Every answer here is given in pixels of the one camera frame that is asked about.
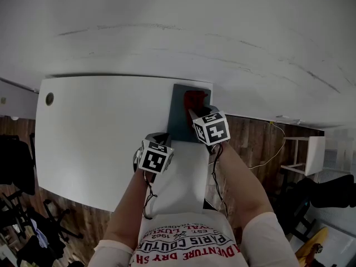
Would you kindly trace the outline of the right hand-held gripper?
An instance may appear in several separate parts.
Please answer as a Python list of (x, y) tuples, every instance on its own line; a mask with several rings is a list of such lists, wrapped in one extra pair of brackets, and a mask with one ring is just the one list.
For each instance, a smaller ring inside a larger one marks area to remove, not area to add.
[(230, 139), (227, 118), (216, 106), (207, 105), (199, 110), (190, 108), (188, 112), (193, 120), (197, 139), (206, 145), (209, 154), (215, 153), (216, 145)]

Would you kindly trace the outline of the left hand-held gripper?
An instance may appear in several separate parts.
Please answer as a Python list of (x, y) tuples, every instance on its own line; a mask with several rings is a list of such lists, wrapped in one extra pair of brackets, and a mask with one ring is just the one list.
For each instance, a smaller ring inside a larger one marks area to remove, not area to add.
[(170, 147), (169, 133), (148, 134), (134, 154), (134, 170), (139, 168), (154, 174), (162, 174), (168, 169), (174, 155), (174, 149)]

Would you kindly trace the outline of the red object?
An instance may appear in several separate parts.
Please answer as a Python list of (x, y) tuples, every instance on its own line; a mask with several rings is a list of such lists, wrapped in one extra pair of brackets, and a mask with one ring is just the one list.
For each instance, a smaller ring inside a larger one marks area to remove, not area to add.
[(184, 94), (184, 109), (186, 113), (187, 123), (190, 130), (193, 131), (193, 118), (190, 115), (190, 110), (197, 117), (204, 117), (210, 113), (210, 108), (204, 104), (204, 99), (208, 94), (204, 91), (186, 91)]

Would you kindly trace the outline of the dark teal rectangular mat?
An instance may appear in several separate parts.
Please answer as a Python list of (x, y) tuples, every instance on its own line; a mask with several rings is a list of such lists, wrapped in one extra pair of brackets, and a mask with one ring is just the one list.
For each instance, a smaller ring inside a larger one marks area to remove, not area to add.
[(184, 94), (186, 91), (204, 91), (207, 94), (207, 97), (204, 99), (204, 105), (210, 104), (210, 89), (174, 84), (167, 133), (170, 134), (173, 141), (199, 143), (200, 141), (196, 137), (195, 130), (192, 125), (189, 125), (186, 117), (184, 108)]

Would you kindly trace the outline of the person's left forearm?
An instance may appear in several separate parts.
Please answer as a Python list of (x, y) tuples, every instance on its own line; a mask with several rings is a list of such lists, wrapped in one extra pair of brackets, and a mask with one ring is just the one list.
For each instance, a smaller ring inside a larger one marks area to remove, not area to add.
[(137, 169), (123, 197), (112, 214), (104, 240), (123, 243), (132, 250), (138, 245), (142, 214), (145, 205), (147, 182), (153, 173)]

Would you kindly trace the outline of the person's right forearm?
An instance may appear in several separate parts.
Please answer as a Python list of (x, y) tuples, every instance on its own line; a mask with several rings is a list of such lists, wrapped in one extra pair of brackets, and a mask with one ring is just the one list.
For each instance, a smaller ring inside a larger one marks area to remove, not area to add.
[(263, 213), (273, 212), (273, 208), (261, 182), (237, 152), (226, 141), (220, 145), (220, 167), (235, 200), (240, 226), (245, 229), (252, 219)]

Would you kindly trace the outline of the white printed shirt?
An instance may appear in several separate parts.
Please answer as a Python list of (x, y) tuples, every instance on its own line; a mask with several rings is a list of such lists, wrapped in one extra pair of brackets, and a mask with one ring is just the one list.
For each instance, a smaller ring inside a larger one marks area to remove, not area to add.
[(276, 215), (254, 217), (237, 243), (213, 210), (157, 215), (141, 227), (135, 249), (101, 240), (88, 267), (299, 267)]

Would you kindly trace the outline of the white stool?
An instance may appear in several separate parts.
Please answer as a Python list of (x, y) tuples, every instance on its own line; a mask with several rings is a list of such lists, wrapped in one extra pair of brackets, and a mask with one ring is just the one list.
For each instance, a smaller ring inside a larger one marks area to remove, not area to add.
[[(284, 170), (296, 172), (303, 176), (310, 176), (323, 170), (325, 154), (325, 136), (309, 137), (284, 137), (285, 141), (295, 142), (294, 163), (291, 165), (281, 165)], [(307, 142), (306, 162), (297, 163), (299, 142)]]

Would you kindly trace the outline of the black chair caster base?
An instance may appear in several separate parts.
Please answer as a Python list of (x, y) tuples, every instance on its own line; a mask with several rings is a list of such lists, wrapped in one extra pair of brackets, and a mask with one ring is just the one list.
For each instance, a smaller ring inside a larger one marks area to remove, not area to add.
[(84, 238), (84, 235), (79, 233), (79, 234), (74, 234), (73, 232), (67, 230), (66, 228), (64, 228), (62, 225), (61, 225), (61, 222), (63, 220), (63, 218), (66, 216), (66, 215), (69, 215), (71, 213), (70, 209), (66, 209), (66, 210), (63, 210), (59, 213), (58, 217), (54, 217), (49, 209), (49, 205), (52, 203), (52, 201), (50, 199), (45, 199), (43, 201), (43, 206), (46, 210), (46, 213), (48, 215), (48, 220), (54, 225), (59, 237), (66, 243), (69, 242), (69, 238), (66, 235), (70, 235), (76, 239), (83, 239)]

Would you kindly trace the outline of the white vent grille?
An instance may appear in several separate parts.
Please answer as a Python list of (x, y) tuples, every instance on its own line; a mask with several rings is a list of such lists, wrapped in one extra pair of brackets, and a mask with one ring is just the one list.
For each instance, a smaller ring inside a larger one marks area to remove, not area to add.
[(323, 167), (336, 171), (344, 171), (342, 162), (338, 159), (337, 150), (326, 149)]

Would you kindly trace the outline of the black office chair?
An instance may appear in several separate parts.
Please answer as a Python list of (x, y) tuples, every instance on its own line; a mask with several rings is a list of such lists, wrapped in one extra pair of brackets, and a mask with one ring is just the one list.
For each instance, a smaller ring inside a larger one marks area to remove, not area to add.
[(309, 240), (308, 234), (317, 221), (305, 218), (310, 207), (356, 207), (354, 176), (348, 174), (324, 183), (307, 177), (297, 183), (284, 179), (273, 209), (285, 235), (292, 234), (304, 243)]
[(34, 195), (34, 162), (28, 144), (17, 135), (0, 135), (0, 185), (11, 184)]

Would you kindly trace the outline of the pale blue cloth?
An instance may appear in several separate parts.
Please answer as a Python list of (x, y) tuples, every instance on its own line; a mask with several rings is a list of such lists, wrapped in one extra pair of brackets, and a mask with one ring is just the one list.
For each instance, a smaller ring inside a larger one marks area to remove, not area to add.
[(34, 219), (30, 218), (31, 224), (33, 226), (34, 233), (39, 241), (39, 245), (42, 248), (48, 248), (49, 242), (45, 234), (38, 228), (37, 223)]

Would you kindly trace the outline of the yellow round board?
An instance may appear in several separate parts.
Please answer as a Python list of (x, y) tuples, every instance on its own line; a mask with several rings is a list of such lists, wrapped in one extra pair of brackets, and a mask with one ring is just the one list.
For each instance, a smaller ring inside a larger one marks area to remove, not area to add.
[(327, 227), (321, 228), (297, 250), (295, 255), (300, 267), (325, 267), (315, 257), (323, 251), (323, 243), (327, 239), (328, 233)]

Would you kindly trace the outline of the white wall outlet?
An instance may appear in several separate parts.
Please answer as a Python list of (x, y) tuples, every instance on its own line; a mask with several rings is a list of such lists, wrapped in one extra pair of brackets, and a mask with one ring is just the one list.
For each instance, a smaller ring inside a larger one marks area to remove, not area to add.
[(278, 115), (275, 118), (276, 118), (275, 122), (277, 122), (277, 123), (284, 123), (284, 124), (289, 124), (289, 125), (300, 125), (301, 124), (300, 119), (291, 118), (289, 116)]

